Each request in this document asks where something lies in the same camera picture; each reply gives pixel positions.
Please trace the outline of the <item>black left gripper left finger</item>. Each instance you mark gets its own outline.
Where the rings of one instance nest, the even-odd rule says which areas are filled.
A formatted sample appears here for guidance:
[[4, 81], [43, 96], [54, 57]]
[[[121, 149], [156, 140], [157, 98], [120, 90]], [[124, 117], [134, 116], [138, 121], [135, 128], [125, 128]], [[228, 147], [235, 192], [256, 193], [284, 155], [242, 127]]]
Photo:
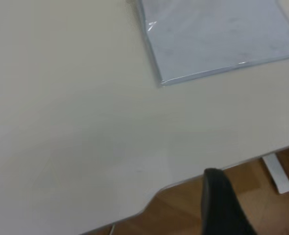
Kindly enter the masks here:
[[208, 168], [201, 197], [203, 235], [255, 235], [224, 171]]

